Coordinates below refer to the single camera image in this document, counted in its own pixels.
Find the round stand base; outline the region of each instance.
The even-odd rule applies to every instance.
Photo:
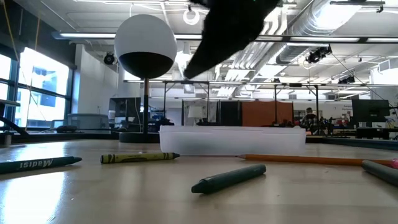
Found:
[[[123,143],[160,143],[159,133],[120,133],[119,142]]]

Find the person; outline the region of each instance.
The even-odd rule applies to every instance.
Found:
[[[305,110],[307,112],[307,115],[304,116],[303,120],[301,121],[301,127],[308,129],[312,124],[317,123],[317,116],[313,114],[312,108],[307,108]]]

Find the white plastic tray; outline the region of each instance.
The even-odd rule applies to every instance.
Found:
[[[305,149],[301,128],[161,126],[162,152],[181,155],[235,156],[295,154]]]

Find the white sphere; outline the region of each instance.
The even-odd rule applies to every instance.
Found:
[[[171,28],[158,17],[141,14],[128,18],[114,39],[122,67],[139,78],[157,78],[173,65],[177,43]]]

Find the crayon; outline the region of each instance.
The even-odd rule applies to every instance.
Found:
[[[1,162],[0,174],[60,167],[74,164],[79,161],[81,161],[80,157],[65,156],[48,159],[34,159],[29,161]]]
[[[364,159],[347,159],[347,158],[329,158],[329,157],[308,157],[308,156],[275,156],[275,155],[240,155],[239,158],[252,161],[269,161],[269,162],[297,162],[312,164],[328,164],[343,166],[361,166]],[[375,163],[385,166],[391,166],[391,161],[375,159],[371,160]]]
[[[115,155],[108,154],[101,156],[102,164],[110,164],[117,162],[143,162],[143,161],[158,161],[158,160],[169,160],[180,157],[179,154],[168,152],[168,153],[145,153],[145,154],[126,154],[126,155]]]
[[[362,168],[372,175],[398,187],[398,170],[377,164],[372,161],[363,161]]]
[[[199,182],[191,188],[191,192],[210,194],[245,180],[258,177],[265,173],[266,170],[264,164],[259,164],[206,177],[199,180]]]

